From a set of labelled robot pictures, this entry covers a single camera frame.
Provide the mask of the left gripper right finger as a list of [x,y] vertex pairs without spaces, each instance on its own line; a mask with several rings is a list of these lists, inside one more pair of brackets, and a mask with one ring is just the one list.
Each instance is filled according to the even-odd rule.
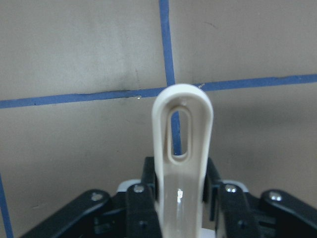
[[220,177],[208,159],[203,201],[217,238],[315,238],[317,210],[280,189],[250,194],[244,184]]

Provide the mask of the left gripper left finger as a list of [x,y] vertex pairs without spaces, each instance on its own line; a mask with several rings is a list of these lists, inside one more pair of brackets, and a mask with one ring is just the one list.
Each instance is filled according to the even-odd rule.
[[160,238],[155,210],[154,158],[146,157],[141,180],[114,196],[88,190],[23,234],[24,238]]

